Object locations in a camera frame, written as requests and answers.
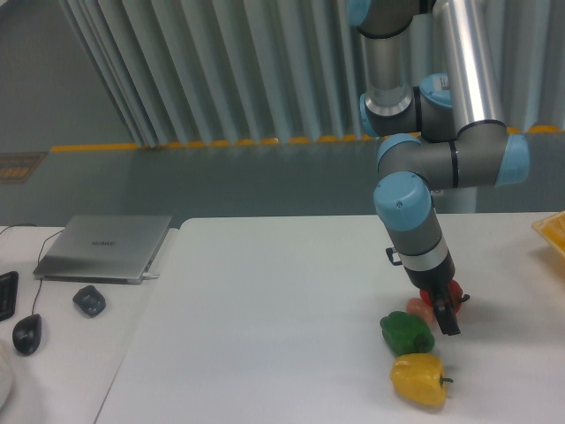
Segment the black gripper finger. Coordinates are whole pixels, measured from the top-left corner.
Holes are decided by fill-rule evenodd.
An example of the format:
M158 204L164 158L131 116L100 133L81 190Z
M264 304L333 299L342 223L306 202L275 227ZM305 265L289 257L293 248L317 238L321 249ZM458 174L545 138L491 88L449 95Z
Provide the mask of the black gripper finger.
M431 295L433 313L444 335L455 336L460 333L456 318L455 304L448 287L441 288Z

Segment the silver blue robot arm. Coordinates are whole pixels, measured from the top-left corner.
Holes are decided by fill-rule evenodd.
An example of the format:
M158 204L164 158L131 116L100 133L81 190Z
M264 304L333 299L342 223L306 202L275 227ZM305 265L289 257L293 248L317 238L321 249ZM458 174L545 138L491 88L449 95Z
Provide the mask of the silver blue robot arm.
M369 76L360 115L382 138L373 202L393 244L388 257L428 294L441 331L453 336L455 265L432 194L522 182L529 147L505 125L480 2L350 1L347 11L365 41ZM447 70L412 86L403 75L401 37L426 14L440 26Z

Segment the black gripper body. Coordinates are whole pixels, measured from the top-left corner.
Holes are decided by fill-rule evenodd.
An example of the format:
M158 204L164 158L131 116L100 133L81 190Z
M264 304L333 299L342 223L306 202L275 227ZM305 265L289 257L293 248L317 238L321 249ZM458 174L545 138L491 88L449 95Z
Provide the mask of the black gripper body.
M455 275L455 264L451 254L436 267L424 271L405 268L408 278L414 286L426 291L442 290Z

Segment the white striped sleeve forearm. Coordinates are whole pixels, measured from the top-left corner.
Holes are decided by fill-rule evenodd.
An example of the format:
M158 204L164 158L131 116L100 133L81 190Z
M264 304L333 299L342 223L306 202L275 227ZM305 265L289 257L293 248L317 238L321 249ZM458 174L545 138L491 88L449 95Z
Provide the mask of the white striped sleeve forearm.
M0 406L3 407L11 393L14 375L10 355L4 342L0 344Z

